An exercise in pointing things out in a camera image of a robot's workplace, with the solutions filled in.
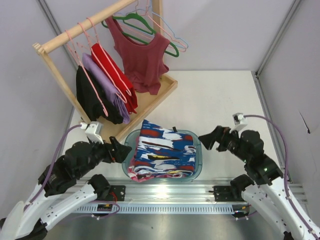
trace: blue and red patterned cloth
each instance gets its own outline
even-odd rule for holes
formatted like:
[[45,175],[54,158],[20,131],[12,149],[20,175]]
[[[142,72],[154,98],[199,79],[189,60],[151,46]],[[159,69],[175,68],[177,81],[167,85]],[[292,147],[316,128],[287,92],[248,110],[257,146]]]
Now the blue and red patterned cloth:
[[196,168],[196,148],[191,135],[142,123],[129,177],[137,182],[151,178],[185,178]]

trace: clear plastic container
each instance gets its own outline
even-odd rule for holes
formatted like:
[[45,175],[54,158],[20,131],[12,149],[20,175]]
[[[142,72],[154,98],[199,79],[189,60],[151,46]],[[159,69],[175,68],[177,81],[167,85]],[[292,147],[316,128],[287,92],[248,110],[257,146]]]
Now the clear plastic container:
[[[195,135],[192,131],[187,130],[177,130],[178,133],[183,134],[189,134],[193,138],[193,145],[196,148],[196,154],[195,154],[195,172],[191,176],[182,177],[182,178],[161,178],[161,177],[155,177],[152,179],[147,180],[148,183],[150,182],[188,182],[196,179],[202,170],[202,148],[201,148],[201,142],[198,139],[198,136]],[[125,139],[124,145],[132,147],[131,152],[128,154],[126,159],[122,163],[122,169],[125,175],[128,175],[128,167],[130,166],[130,160],[134,157],[137,144],[136,139],[140,135],[140,129],[135,130],[131,132]]]

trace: wooden clothes rack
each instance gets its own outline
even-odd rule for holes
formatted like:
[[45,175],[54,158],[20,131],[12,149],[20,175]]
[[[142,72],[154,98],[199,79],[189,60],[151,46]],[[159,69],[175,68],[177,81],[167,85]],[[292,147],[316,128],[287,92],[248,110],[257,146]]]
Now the wooden clothes rack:
[[[131,3],[135,2],[136,0],[119,0],[118,2],[114,3],[113,5],[103,9],[102,11],[98,12],[97,14],[90,17],[94,25],[99,24],[100,22],[104,21],[108,17],[112,16],[114,13],[120,11],[121,9],[125,8],[126,6],[130,5]],[[153,11],[162,16],[162,0],[153,0],[152,1]],[[163,21],[157,15],[152,16],[153,20],[163,26]],[[86,19],[81,23],[85,30],[92,28],[91,22]],[[154,24],[153,27],[158,33],[162,33],[162,30]],[[72,39],[82,34],[84,31],[80,27],[79,24],[75,25],[71,29],[68,30]],[[90,123],[90,119],[84,109],[81,107],[80,103],[78,102],[76,96],[73,94],[71,89],[69,88],[68,84],[66,83],[65,79],[57,69],[56,65],[52,61],[49,56],[49,53],[56,50],[57,48],[61,47],[62,45],[69,42],[70,39],[66,32],[61,33],[60,35],[56,36],[55,38],[51,39],[50,41],[46,42],[43,45],[39,43],[35,43],[33,45],[34,49],[36,50],[37,54],[43,59],[49,70],[51,71],[52,75],[54,76],[56,82],[67,96],[69,101],[75,107],[75,109],[80,113],[82,119],[86,123]],[[150,95],[147,93],[139,93],[136,92],[136,96],[138,99],[138,108],[136,109],[137,114],[130,115],[130,123],[129,124],[113,124],[110,121],[107,121],[103,117],[98,119],[99,122],[103,124],[103,129],[101,132],[101,136],[105,141],[109,141],[110,136],[114,136],[121,141],[127,134],[129,134],[149,113],[152,112],[170,93],[177,88],[178,82],[164,74],[160,78],[161,88],[157,95]]]

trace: clothes hanger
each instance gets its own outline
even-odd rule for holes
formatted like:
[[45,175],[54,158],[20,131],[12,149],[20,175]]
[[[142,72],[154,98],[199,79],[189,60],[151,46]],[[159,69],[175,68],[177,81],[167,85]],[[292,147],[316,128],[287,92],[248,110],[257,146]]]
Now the clothes hanger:
[[[116,68],[115,66],[112,64],[110,58],[108,57],[108,55],[106,54],[105,50],[102,48],[101,44],[100,44],[100,40],[99,40],[99,37],[98,37],[98,33],[97,33],[97,30],[96,30],[96,27],[95,25],[93,24],[93,22],[91,21],[91,19],[89,17],[87,17],[87,19],[91,22],[92,26],[93,26],[93,29],[94,29],[94,32],[95,32],[95,37],[96,37],[96,41],[98,43],[98,45],[100,46],[102,52],[104,53],[105,57],[107,58],[107,60],[111,63],[111,66],[112,68],[114,69],[114,71],[116,72],[119,80],[123,83],[123,85],[126,87],[126,91],[128,93],[129,96],[131,96],[131,92],[128,88],[128,86],[124,83],[124,81],[121,79],[120,75],[118,74],[118,72],[116,71]],[[105,67],[103,66],[103,64],[100,62],[99,58],[97,57],[97,55],[92,51],[92,42],[90,41],[90,39],[94,39],[90,34],[88,34],[85,30],[85,28],[83,27],[83,25],[78,22],[78,24],[80,25],[80,27],[82,28],[83,30],[83,33],[87,39],[87,42],[88,42],[88,45],[89,45],[89,51],[91,51],[91,54],[97,59],[99,65],[102,67],[102,70],[106,73],[106,75],[108,76],[108,78],[110,79],[110,81],[112,82],[112,84],[114,85],[114,87],[118,90],[118,92],[120,93],[116,93],[116,95],[126,104],[128,101],[127,101],[127,98],[126,96],[121,92],[121,90],[117,87],[117,85],[115,84],[115,81],[113,80],[113,78],[110,76],[110,74],[108,73],[108,71],[105,69]],[[84,47],[82,44],[80,43],[77,43],[79,47],[81,48],[86,48],[88,49],[87,47]]]
[[[172,42],[178,43],[178,45],[176,45],[176,46],[177,46],[178,48],[184,49],[184,50],[180,50],[180,52],[185,52],[185,51],[187,50],[187,48],[189,47],[188,43],[187,43],[185,40],[183,40],[182,38],[176,37],[175,32],[170,28],[170,26],[166,23],[166,21],[165,21],[160,15],[156,14],[155,12],[153,12],[152,0],[150,1],[150,3],[149,3],[149,0],[146,1],[145,9],[141,9],[141,8],[137,9],[138,5],[139,5],[139,0],[137,0],[137,4],[136,4],[136,6],[135,6],[135,11],[128,12],[127,14],[134,13],[134,12],[137,13],[138,10],[144,11],[144,14],[141,15],[141,16],[142,16],[142,17],[143,17],[143,16],[147,16],[151,21],[153,21],[154,24],[156,24],[159,28],[161,28],[161,29],[163,30],[163,32],[166,33],[166,34],[171,38],[171,41],[172,41]],[[162,21],[167,25],[167,27],[168,27],[168,28],[171,30],[171,32],[173,33],[174,38],[173,38],[164,28],[162,28],[158,23],[156,23],[156,22],[153,20],[153,18],[149,15],[149,9],[150,9],[150,8],[152,9],[152,14],[160,17],[160,18],[162,19]]]
[[[147,34],[149,34],[149,35],[153,35],[153,34],[156,34],[157,32],[152,28],[152,27],[150,27],[150,25],[148,24],[148,22],[142,17],[142,16],[140,16],[140,15],[138,15],[137,13],[129,13],[127,16],[114,16],[114,17],[112,17],[113,19],[115,19],[115,20],[129,20],[129,19],[136,19],[136,20],[138,20],[138,21],[140,21],[143,25],[145,25],[146,26],[146,28],[147,29],[149,29],[150,31],[151,31],[151,33],[149,33],[148,31],[146,31],[146,30],[144,30],[144,29],[142,29],[142,28],[140,28],[140,27],[137,27],[137,26],[134,26],[134,25],[132,25],[132,24],[128,24],[128,23],[126,23],[127,25],[129,25],[129,26],[134,26],[134,28],[136,28],[136,29],[138,29],[138,30],[140,30],[140,31],[142,31],[142,32],[144,32],[144,33],[147,33]],[[101,22],[102,23],[102,25],[105,27],[105,28],[107,28],[108,29],[108,26],[102,21]],[[128,33],[126,33],[126,32],[123,32],[122,31],[122,34],[123,35],[125,35],[125,36],[127,36],[127,37],[130,37],[130,38],[132,38],[132,39],[134,39],[134,40],[137,40],[137,41],[139,41],[140,43],[143,43],[143,44],[149,44],[148,42],[146,42],[146,41],[144,41],[144,40],[142,40],[142,39],[140,39],[140,38],[138,38],[138,37],[136,37],[136,36],[133,36],[133,35],[131,35],[131,34],[128,34]],[[164,52],[166,53],[166,54],[169,54],[169,55],[171,55],[171,56],[173,56],[173,57],[175,57],[175,58],[177,58],[177,57],[179,57],[179,50],[177,49],[177,46],[176,45],[174,45],[172,42],[170,42],[170,45],[173,47],[173,49],[175,50],[175,54],[174,53],[171,53],[171,52],[169,52],[169,51],[167,51],[167,50],[165,50]]]
[[72,57],[74,58],[75,62],[76,62],[76,63],[79,62],[79,65],[82,67],[82,69],[83,69],[83,71],[84,71],[87,79],[89,80],[89,82],[90,82],[90,84],[91,84],[91,86],[92,86],[92,88],[93,88],[93,90],[94,90],[94,92],[95,92],[96,97],[98,98],[98,100],[99,100],[99,102],[100,102],[100,104],[101,104],[101,106],[102,106],[102,109],[103,109],[103,112],[104,112],[105,116],[108,117],[108,116],[109,116],[108,111],[107,111],[104,103],[102,102],[101,98],[99,97],[99,94],[98,94],[98,92],[97,92],[94,84],[92,83],[92,81],[91,81],[91,79],[90,79],[90,77],[89,77],[89,75],[88,75],[88,73],[87,73],[87,70],[86,70],[86,68],[84,67],[84,65],[83,65],[83,63],[82,63],[82,61],[81,61],[81,59],[80,59],[80,57],[79,57],[79,55],[78,55],[78,53],[77,53],[77,49],[76,49],[76,46],[75,46],[75,43],[74,43],[73,39],[71,38],[68,30],[65,30],[65,32],[66,32],[66,34],[68,35],[68,37],[69,37],[69,39],[70,39],[70,41],[71,41],[71,43],[72,43],[73,51],[72,51],[72,49],[71,49],[71,47],[69,46],[68,43],[66,44],[66,47],[67,47],[68,50],[70,51],[70,53],[71,53]]
[[132,31],[132,32],[134,32],[134,33],[136,33],[136,34],[138,34],[138,35],[140,35],[140,36],[142,36],[142,37],[144,37],[144,38],[146,38],[146,39],[149,39],[149,40],[152,40],[153,39],[153,37],[149,37],[148,35],[144,35],[144,34],[142,34],[141,33],[141,31],[137,31],[137,30],[134,30],[132,27],[128,27],[128,26],[126,26],[126,25],[124,25],[124,24],[119,24],[120,26],[121,26],[121,28],[124,28],[124,29],[127,29],[127,30],[129,30],[129,31]]
[[[183,41],[183,42],[186,44],[186,48],[188,49],[188,48],[189,48],[189,44],[188,44],[184,39],[182,39],[181,37],[176,37],[176,33],[171,29],[171,27],[169,26],[169,24],[166,23],[166,21],[163,19],[163,17],[154,12],[154,9],[153,9],[153,7],[152,7],[152,0],[150,0],[150,4],[149,4],[147,10],[149,10],[149,8],[151,8],[151,11],[152,11],[152,14],[153,14],[153,15],[156,15],[156,16],[158,16],[159,18],[161,18],[161,20],[165,23],[165,25],[166,25],[166,26],[170,29],[170,31],[173,33],[174,38],[175,38],[175,39],[180,39],[181,41]],[[148,17],[149,17],[156,25],[158,25],[158,24],[153,20],[153,18],[149,16],[148,11],[146,11],[146,14],[148,15]],[[172,39],[172,36],[171,36],[169,33],[167,33],[161,26],[159,26],[159,28],[161,28],[161,29],[162,29],[166,34],[168,34],[168,35],[171,37],[171,39]]]
[[119,73],[118,73],[118,71],[116,70],[116,67],[113,65],[113,63],[112,63],[112,61],[110,60],[110,58],[109,58],[109,56],[107,55],[107,53],[106,53],[106,51],[103,49],[103,47],[101,46],[101,44],[100,44],[100,40],[99,40],[99,37],[98,37],[98,32],[97,32],[97,29],[96,29],[96,26],[94,25],[94,23],[92,22],[92,20],[91,20],[91,18],[90,17],[87,17],[86,19],[88,19],[89,21],[90,21],[90,23],[91,23],[91,25],[92,25],[92,27],[93,27],[93,29],[94,29],[94,33],[95,33],[95,38],[96,38],[96,41],[97,41],[97,43],[98,43],[98,45],[100,46],[100,48],[101,48],[101,50],[102,50],[102,52],[103,52],[103,54],[104,54],[104,56],[107,58],[107,60],[110,62],[110,64],[112,65],[112,68],[113,68],[113,70],[116,72],[116,75],[118,76],[118,78],[119,78],[119,80],[122,82],[122,84],[125,86],[125,88],[126,88],[126,93],[131,97],[132,96],[132,94],[131,94],[131,91],[129,90],[129,88],[128,88],[128,86],[126,85],[126,83],[122,80],[122,78],[120,77],[120,75],[119,75]]

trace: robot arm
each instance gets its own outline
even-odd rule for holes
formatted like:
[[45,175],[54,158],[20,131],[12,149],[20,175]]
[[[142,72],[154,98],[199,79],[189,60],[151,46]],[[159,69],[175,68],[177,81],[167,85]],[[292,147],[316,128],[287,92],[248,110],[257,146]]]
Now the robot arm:
[[276,231],[284,234],[284,239],[319,239],[320,228],[308,217],[290,190],[287,197],[284,175],[278,165],[264,153],[264,142],[260,134],[245,130],[239,137],[238,131],[247,123],[241,113],[235,114],[233,118],[235,130],[217,126],[213,132],[199,137],[206,149],[211,150],[218,142],[218,152],[228,150],[245,163],[247,175],[241,175],[230,182],[233,195],[242,196]]
[[[17,224],[15,238],[12,239],[42,240],[49,230],[74,210],[96,199],[104,200],[109,194],[111,186],[99,174],[94,175],[79,191],[58,202],[67,189],[99,163],[122,163],[132,150],[120,144],[115,137],[110,137],[111,143],[105,143],[100,136],[102,124],[99,122],[82,123],[81,128],[85,130],[89,142],[76,142],[65,155],[59,157],[46,183],[50,166],[45,169],[25,204],[20,222],[11,223]],[[5,218],[0,220],[1,227],[5,221]],[[7,240],[2,232],[0,239]]]

